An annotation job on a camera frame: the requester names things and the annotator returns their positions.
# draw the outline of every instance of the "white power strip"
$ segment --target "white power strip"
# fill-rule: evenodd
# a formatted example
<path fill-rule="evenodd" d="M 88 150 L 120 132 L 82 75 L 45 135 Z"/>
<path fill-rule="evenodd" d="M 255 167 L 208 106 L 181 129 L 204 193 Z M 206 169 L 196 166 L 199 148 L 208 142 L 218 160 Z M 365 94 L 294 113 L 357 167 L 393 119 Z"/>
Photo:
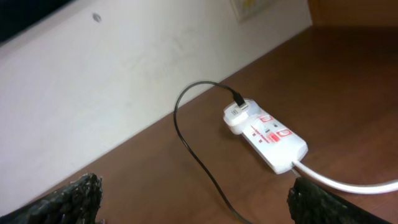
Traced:
<path fill-rule="evenodd" d="M 344 184 L 312 171 L 300 161 L 308 151 L 307 143 L 289 128 L 261 109 L 253 100 L 239 107 L 232 103 L 224 109 L 224 121 L 234 134 L 242 134 L 276 174 L 293 167 L 311 178 L 345 192 L 381 194 L 398 190 L 398 180 L 376 185 Z"/>
<path fill-rule="evenodd" d="M 224 121 L 234 134 L 242 134 L 276 174 L 293 168 L 308 151 L 307 143 L 261 109 L 245 100 L 243 110 L 236 104 L 224 110 Z"/>

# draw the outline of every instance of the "white wall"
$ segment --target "white wall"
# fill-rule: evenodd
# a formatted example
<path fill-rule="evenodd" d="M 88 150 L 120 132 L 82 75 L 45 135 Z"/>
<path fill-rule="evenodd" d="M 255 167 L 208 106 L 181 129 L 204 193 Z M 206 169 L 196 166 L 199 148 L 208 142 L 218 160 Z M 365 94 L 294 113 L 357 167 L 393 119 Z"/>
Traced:
<path fill-rule="evenodd" d="M 41 22 L 0 48 L 0 214 L 310 24 L 306 0 L 240 24 L 228 0 L 77 0 Z"/>

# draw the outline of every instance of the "wall socket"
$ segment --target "wall socket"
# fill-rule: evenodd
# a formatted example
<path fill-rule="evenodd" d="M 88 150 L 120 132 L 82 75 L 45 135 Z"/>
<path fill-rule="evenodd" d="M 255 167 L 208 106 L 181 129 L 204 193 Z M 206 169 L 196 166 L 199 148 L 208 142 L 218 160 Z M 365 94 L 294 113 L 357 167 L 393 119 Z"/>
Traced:
<path fill-rule="evenodd" d="M 271 5 L 274 1 L 276 0 L 231 0 L 231 4 L 236 17 L 242 21 Z"/>

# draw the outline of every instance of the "wooden desk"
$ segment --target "wooden desk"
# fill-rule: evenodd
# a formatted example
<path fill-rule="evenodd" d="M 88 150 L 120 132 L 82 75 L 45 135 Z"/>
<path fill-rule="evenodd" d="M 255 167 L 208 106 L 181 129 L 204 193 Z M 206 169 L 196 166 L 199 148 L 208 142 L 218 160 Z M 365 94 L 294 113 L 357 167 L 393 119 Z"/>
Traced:
<path fill-rule="evenodd" d="M 303 163 L 333 179 L 398 178 L 398 30 L 309 29 L 223 83 L 303 137 Z M 293 223 L 292 172 L 275 175 L 222 120 L 231 103 L 212 88 L 183 106 L 180 129 L 231 203 L 254 223 Z M 108 223 L 239 223 L 177 137 L 168 115 L 79 171 L 104 177 Z M 398 192 L 350 202 L 398 223 Z"/>

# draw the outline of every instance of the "power cord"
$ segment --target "power cord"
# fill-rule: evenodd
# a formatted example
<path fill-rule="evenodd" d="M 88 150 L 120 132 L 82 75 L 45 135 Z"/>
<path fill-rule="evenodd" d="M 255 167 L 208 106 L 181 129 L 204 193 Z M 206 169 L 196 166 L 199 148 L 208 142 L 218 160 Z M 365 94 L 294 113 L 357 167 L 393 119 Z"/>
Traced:
<path fill-rule="evenodd" d="M 220 193 L 221 197 L 223 198 L 225 204 L 228 206 L 228 208 L 232 211 L 232 213 L 239 219 L 241 220 L 243 223 L 246 224 L 252 224 L 250 221 L 248 221 L 247 219 L 245 219 L 242 215 L 240 215 L 235 208 L 233 208 L 233 206 L 231 205 L 231 203 L 229 202 L 228 198 L 225 196 L 223 190 L 221 189 L 221 187 L 218 185 L 216 179 L 213 177 L 213 175 L 210 173 L 210 171 L 207 169 L 207 167 L 202 163 L 202 161 L 198 158 L 198 156 L 192 151 L 191 147 L 188 145 L 188 143 L 186 142 L 186 140 L 184 139 L 184 137 L 182 136 L 180 129 L 178 128 L 178 124 L 177 124 L 177 111 L 178 111 L 178 105 L 180 104 L 180 101 L 182 99 L 182 97 L 184 96 L 184 94 L 191 89 L 194 86 L 197 85 L 202 85 L 202 84 L 210 84 L 210 85 L 214 85 L 214 86 L 218 86 L 221 88 L 224 88 L 226 90 L 229 90 L 232 93 L 233 99 L 234 101 L 238 104 L 239 107 L 243 108 L 246 106 L 246 103 L 243 99 L 243 97 L 236 92 L 235 90 L 233 90 L 232 88 L 217 83 L 217 82 L 211 82 L 211 81 L 200 81 L 200 82 L 195 82 L 191 85 L 189 85 L 188 87 L 186 87 L 184 89 L 184 91 L 182 91 L 182 93 L 180 94 L 180 96 L 177 99 L 177 102 L 175 103 L 174 106 L 174 112 L 173 112 L 173 118 L 174 118 L 174 126 L 175 126 L 175 130 L 178 134 L 178 136 L 180 137 L 182 143 L 184 144 L 184 146 L 188 149 L 188 152 L 193 156 L 193 158 L 199 163 L 199 165 L 203 168 L 203 170 L 205 170 L 206 174 L 210 177 L 211 181 L 213 182 L 213 184 L 216 186 L 218 193 Z"/>

